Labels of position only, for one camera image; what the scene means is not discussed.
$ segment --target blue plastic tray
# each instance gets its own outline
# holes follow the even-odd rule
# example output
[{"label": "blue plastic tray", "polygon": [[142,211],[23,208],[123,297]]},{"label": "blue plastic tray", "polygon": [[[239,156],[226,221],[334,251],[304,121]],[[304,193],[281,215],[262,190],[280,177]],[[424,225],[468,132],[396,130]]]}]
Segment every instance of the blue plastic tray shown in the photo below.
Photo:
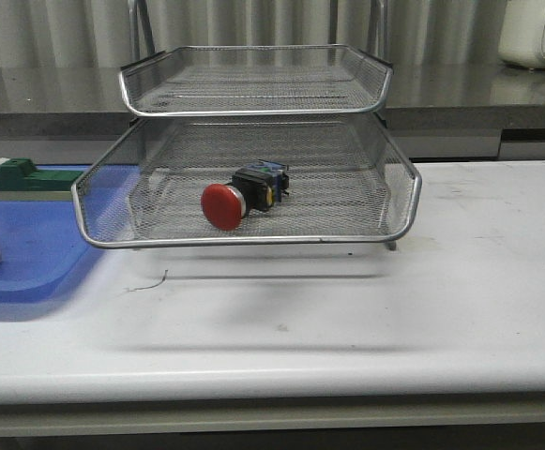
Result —
[{"label": "blue plastic tray", "polygon": [[48,298],[89,248],[72,202],[0,202],[0,302]]}]

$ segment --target upper mesh tray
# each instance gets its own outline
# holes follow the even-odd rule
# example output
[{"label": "upper mesh tray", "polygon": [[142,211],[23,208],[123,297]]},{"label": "upper mesh tray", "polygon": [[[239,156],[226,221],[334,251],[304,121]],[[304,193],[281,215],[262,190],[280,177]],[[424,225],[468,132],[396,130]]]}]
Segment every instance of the upper mesh tray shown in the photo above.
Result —
[{"label": "upper mesh tray", "polygon": [[345,45],[181,47],[122,67],[140,116],[358,113],[380,108],[392,70]]}]

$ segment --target white table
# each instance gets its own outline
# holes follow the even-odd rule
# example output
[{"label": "white table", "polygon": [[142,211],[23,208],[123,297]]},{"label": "white table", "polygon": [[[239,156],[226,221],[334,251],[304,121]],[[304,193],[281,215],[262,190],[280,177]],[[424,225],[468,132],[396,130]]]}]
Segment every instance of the white table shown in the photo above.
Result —
[{"label": "white table", "polygon": [[545,162],[417,167],[397,251],[105,251],[0,322],[0,436],[545,420]]}]

